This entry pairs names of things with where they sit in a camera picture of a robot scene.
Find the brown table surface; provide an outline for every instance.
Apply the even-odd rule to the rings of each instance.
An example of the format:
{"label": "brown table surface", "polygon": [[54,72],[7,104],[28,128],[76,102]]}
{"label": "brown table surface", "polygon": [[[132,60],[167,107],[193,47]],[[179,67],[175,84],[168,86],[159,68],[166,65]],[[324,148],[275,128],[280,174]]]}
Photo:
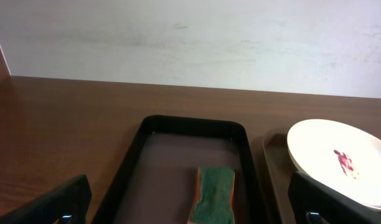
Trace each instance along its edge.
{"label": "brown table surface", "polygon": [[0,83],[0,216],[86,174],[89,223],[151,114],[242,124],[263,181],[260,141],[271,130],[322,118],[381,139],[381,99],[12,77]]}

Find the white plate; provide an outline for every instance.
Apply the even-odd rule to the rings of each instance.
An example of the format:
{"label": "white plate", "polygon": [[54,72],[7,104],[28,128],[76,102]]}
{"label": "white plate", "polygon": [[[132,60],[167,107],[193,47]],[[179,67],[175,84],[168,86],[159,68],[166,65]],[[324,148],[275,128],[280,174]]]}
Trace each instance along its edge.
{"label": "white plate", "polygon": [[381,211],[381,140],[347,124],[310,119],[290,129],[288,146],[298,170]]}

